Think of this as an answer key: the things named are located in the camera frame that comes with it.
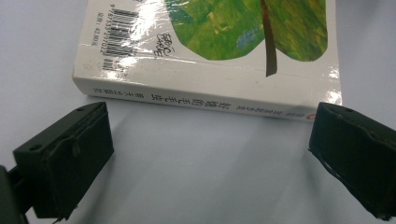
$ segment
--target gray background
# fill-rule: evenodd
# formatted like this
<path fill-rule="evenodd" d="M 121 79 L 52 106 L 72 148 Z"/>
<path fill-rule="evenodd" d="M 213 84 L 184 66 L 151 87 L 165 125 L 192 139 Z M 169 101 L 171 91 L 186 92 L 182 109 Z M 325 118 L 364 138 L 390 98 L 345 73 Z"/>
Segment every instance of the gray background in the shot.
<path fill-rule="evenodd" d="M 307 151 L 310 123 L 80 93 L 71 72 L 85 7 L 0 1 L 1 164 L 72 109 L 109 108 L 116 154 L 67 223 L 382 222 Z M 392 129 L 395 24 L 396 1 L 337 1 L 344 105 Z"/>

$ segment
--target brown stem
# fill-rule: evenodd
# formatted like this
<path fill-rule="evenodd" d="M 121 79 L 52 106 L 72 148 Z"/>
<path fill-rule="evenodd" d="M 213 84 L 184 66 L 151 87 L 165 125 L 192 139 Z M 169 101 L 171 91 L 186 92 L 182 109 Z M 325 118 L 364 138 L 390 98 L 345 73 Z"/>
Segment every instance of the brown stem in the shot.
<path fill-rule="evenodd" d="M 274 34 L 271 28 L 271 22 L 268 15 L 268 6 L 265 4 L 265 0 L 261 0 L 262 4 L 262 25 L 265 33 L 265 49 L 267 55 L 267 72 L 266 75 L 269 77 L 277 71 L 276 61 L 276 46 L 274 40 Z"/>

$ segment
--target white surface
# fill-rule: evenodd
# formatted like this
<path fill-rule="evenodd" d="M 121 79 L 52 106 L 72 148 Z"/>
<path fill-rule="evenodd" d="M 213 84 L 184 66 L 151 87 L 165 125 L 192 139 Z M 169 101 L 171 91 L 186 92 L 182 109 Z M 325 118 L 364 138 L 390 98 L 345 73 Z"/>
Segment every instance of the white surface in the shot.
<path fill-rule="evenodd" d="M 85 4 L 0 2 L 1 164 L 72 109 L 107 101 L 116 153 L 67 223 L 382 222 L 306 150 L 309 123 L 81 94 L 71 72 Z M 337 4 L 344 105 L 396 129 L 396 2 Z"/>

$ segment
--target black clamp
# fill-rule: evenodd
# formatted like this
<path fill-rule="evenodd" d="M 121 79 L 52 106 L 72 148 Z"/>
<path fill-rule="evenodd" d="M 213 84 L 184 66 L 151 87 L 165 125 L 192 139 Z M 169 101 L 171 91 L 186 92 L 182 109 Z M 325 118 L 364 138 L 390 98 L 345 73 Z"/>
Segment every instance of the black clamp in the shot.
<path fill-rule="evenodd" d="M 106 103 L 80 107 L 14 150 L 17 166 L 0 166 L 0 223 L 68 219 L 113 154 Z"/>

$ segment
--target green leaf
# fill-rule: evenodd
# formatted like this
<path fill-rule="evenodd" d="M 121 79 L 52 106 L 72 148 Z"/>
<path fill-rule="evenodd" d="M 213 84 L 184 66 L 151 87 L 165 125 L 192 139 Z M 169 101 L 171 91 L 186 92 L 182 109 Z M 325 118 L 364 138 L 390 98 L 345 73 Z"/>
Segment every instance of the green leaf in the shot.
<path fill-rule="evenodd" d="M 208 60 L 245 56 L 264 40 L 264 33 L 271 34 L 266 41 L 268 50 L 272 50 L 269 44 L 275 43 L 277 49 L 298 61 L 314 61 L 327 49 L 325 0 L 165 0 L 165 3 L 180 42 Z M 270 61 L 276 63 L 276 55 Z"/>

